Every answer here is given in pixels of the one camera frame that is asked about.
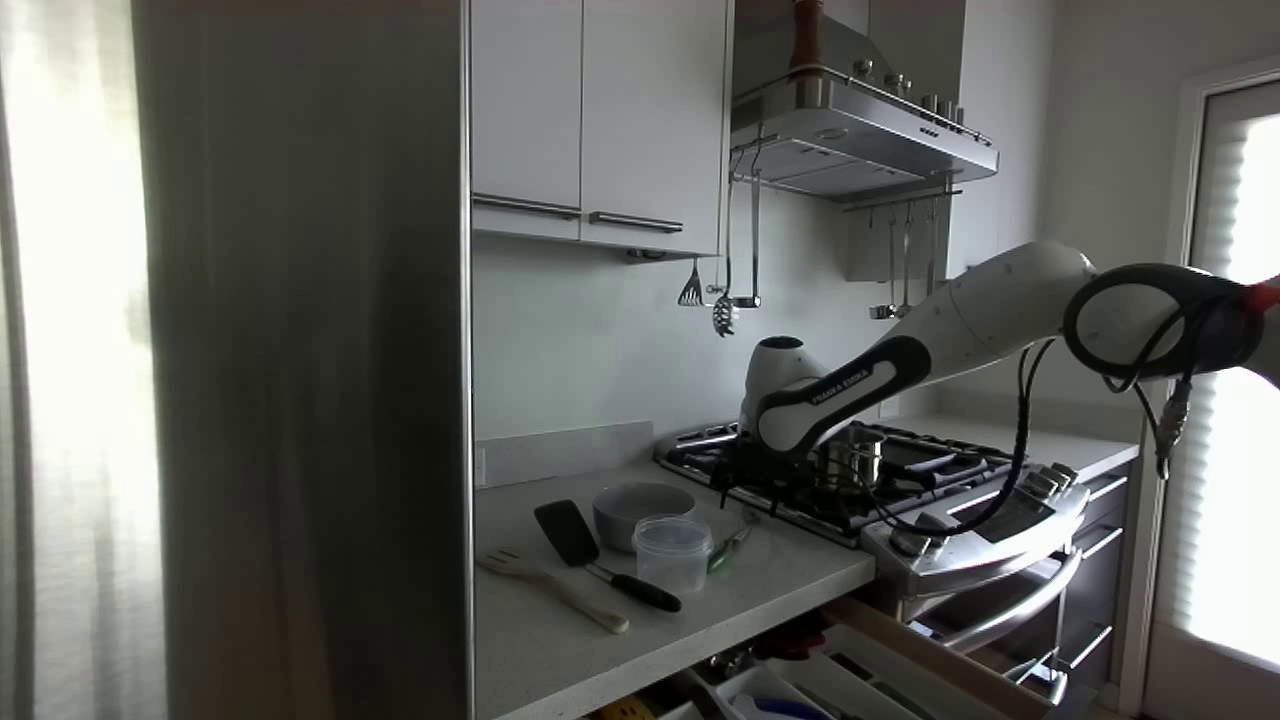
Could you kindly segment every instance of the white wall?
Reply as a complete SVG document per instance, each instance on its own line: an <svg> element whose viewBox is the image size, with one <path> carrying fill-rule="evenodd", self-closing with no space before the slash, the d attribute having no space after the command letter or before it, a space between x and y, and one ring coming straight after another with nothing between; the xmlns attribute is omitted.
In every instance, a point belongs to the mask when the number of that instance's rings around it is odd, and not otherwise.
<svg viewBox="0 0 1280 720"><path fill-rule="evenodd" d="M959 100L997 138L998 170L952 200L947 276L1041 241L1049 138L1050 0L967 0Z"/></svg>
<svg viewBox="0 0 1280 720"><path fill-rule="evenodd" d="M1280 51L1275 0L1060 0L1050 24L1042 216L1101 269L1164 259L1181 82ZM956 384L1007 386L1007 369ZM1136 414L1060 349L1036 397L1080 421Z"/></svg>
<svg viewBox="0 0 1280 720"><path fill-rule="evenodd" d="M735 186L735 292L749 292L749 186ZM732 421L760 337L805 337L848 359L884 325L884 283L848 283L848 219L816 200L762 191L762 306L721 340L713 306L679 306L688 264L622 264L602 250L477 244L477 441L650 421Z"/></svg>
<svg viewBox="0 0 1280 720"><path fill-rule="evenodd" d="M914 92L959 97L959 32L963 0L873 0L869 32L896 72L908 72Z"/></svg>

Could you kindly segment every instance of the range hood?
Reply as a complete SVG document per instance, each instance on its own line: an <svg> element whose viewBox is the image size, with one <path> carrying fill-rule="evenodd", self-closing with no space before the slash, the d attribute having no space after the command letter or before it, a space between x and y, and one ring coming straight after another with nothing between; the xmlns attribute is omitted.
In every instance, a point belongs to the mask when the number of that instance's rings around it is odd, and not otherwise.
<svg viewBox="0 0 1280 720"><path fill-rule="evenodd" d="M805 191L873 197L997 177L992 138L963 108L914 97L874 43L794 0L769 27L735 27L732 177Z"/></svg>

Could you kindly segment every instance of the kitchen counter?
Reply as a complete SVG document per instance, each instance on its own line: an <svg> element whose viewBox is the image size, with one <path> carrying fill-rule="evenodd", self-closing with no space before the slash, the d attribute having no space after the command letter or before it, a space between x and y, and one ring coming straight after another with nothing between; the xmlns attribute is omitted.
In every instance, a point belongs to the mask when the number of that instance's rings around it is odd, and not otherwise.
<svg viewBox="0 0 1280 720"><path fill-rule="evenodd" d="M588 516L596 490L638 480L688 486L700 501L695 516L709 520L715 538L741 525L732 502L728 512L715 508L715 490L638 463L593 480L534 480L477 490L477 556L513 546L562 567L541 537L532 508L572 497ZM633 567L633 560L609 552L602 564ZM477 570L479 715L582 715L869 583L874 564L863 552L834 546L762 516L735 560L709 576L703 594L688 601L674 615L633 605L582 567L562 570L574 586L622 613L633 630L609 635L532 583Z"/></svg>

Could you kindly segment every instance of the curtain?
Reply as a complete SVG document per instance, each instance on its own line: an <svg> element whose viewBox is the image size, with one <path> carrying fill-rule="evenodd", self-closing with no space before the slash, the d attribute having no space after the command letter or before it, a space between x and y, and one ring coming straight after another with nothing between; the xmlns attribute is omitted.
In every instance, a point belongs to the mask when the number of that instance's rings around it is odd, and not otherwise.
<svg viewBox="0 0 1280 720"><path fill-rule="evenodd" d="M168 715L133 5L0 12L0 715Z"/></svg>
<svg viewBox="0 0 1280 720"><path fill-rule="evenodd" d="M1213 97L1204 108L1193 264L1238 283L1280 269L1280 82ZM1280 669L1270 525L1280 397L1251 373L1195 378L1167 497L1160 615Z"/></svg>

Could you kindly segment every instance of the utensil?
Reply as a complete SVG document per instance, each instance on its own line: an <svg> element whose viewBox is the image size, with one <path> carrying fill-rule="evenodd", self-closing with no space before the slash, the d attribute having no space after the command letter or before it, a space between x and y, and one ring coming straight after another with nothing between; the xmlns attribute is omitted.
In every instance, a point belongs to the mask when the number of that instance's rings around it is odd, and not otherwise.
<svg viewBox="0 0 1280 720"><path fill-rule="evenodd" d="M905 219L898 283L905 283L905 301L896 302L896 315L905 321L910 310L910 207Z"/></svg>
<svg viewBox="0 0 1280 720"><path fill-rule="evenodd" d="M637 556L638 520L688 516L695 501L673 484L617 484L593 501L596 537L621 556Z"/></svg>
<svg viewBox="0 0 1280 720"><path fill-rule="evenodd" d="M622 591L646 607L679 613L679 594L673 594L656 583L642 583L638 576L609 570L596 564L599 542L596 542L582 512L574 512L572 501L541 502L541 508L532 508L532 516L568 567L588 567L593 576L599 576L602 583L611 583L617 591Z"/></svg>
<svg viewBox="0 0 1280 720"><path fill-rule="evenodd" d="M728 292L721 292L721 301L713 302L713 328L715 337L732 337L735 330L735 302Z"/></svg>
<svg viewBox="0 0 1280 720"><path fill-rule="evenodd" d="M637 576L674 594L700 594L709 583L713 531L690 516L656 516L637 525Z"/></svg>
<svg viewBox="0 0 1280 720"><path fill-rule="evenodd" d="M760 525L760 516L745 512L745 525L713 546L709 570L721 570L745 546L745 538L752 537L754 525Z"/></svg>
<svg viewBox="0 0 1280 720"><path fill-rule="evenodd" d="M541 560L516 556L516 552L484 552L477 556L477 564L492 576L513 576L513 581L527 581L546 586L550 594L558 594L568 607L574 607L580 615L588 615L593 622L609 628L611 635L627 630L633 619L621 613L599 607L596 601L588 601L582 591L574 591L572 583L562 583L550 567L545 567Z"/></svg>
<svg viewBox="0 0 1280 720"><path fill-rule="evenodd" d="M741 720L741 711L735 711L732 703L722 703L722 698L715 696L715 687L703 684L695 671L685 669L685 671L666 675L666 684L673 684L679 696L688 696L690 706L695 706L703 720Z"/></svg>
<svg viewBox="0 0 1280 720"><path fill-rule="evenodd" d="M889 289L889 302L874 302L874 306L873 306L873 321L896 321L896 302L898 302L898 301L896 301L896 289L893 289L893 283L896 283L896 264L898 264L898 259L896 259L898 250L896 250L896 244L893 244L893 227L896 227L896 219L889 216L889 219L884 219L884 276L889 276L884 289Z"/></svg>
<svg viewBox="0 0 1280 720"><path fill-rule="evenodd" d="M703 301L703 276L695 271L695 259L690 259L690 271L688 271L674 302L679 302L679 306L703 306L703 302L709 302L709 301Z"/></svg>

